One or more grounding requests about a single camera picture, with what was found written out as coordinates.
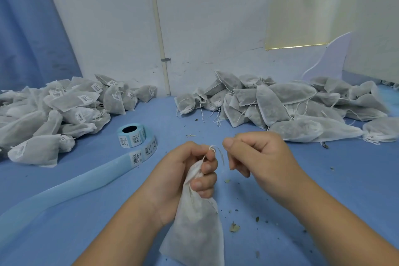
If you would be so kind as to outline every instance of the forearm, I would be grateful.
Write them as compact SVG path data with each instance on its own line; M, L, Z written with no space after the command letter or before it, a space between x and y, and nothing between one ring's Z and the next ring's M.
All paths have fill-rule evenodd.
M151 207L137 191L73 265L141 265L159 229Z
M331 265L399 265L399 252L310 180L289 207Z

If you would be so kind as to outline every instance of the person's left hand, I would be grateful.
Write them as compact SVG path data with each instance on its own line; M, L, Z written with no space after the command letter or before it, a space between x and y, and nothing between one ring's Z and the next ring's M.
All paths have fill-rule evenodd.
M215 152L209 150L209 145L199 145L192 141L173 149L163 157L140 187L142 198L152 205L161 227L175 218L187 172L205 155L201 166L204 176L193 179L190 185L202 198L210 198L217 180L214 172L217 169Z

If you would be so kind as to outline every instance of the sticker roll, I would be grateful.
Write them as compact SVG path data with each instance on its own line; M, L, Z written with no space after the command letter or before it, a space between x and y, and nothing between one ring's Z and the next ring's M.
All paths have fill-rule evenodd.
M117 130L117 134L123 148L133 148L146 140L144 127L140 123L124 125Z
M142 124L145 141L131 152L14 205L0 216L0 251L47 208L101 188L145 162L157 149L151 129Z

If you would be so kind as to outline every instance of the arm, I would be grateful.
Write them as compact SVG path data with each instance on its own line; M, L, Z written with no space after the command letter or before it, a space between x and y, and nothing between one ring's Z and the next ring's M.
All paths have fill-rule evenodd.
M73 266L141 265L158 231L176 215L188 169L204 155L204 176L190 183L202 198L210 198L217 179L215 153L207 145L187 142L157 164Z
M252 173L306 227L331 265L399 265L399 251L319 187L278 134L238 134L223 146L230 169Z

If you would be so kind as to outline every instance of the blue curtain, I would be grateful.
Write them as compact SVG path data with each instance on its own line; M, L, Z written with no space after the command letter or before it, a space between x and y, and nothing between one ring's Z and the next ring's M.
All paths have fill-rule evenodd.
M81 76L53 0L0 0L0 90Z

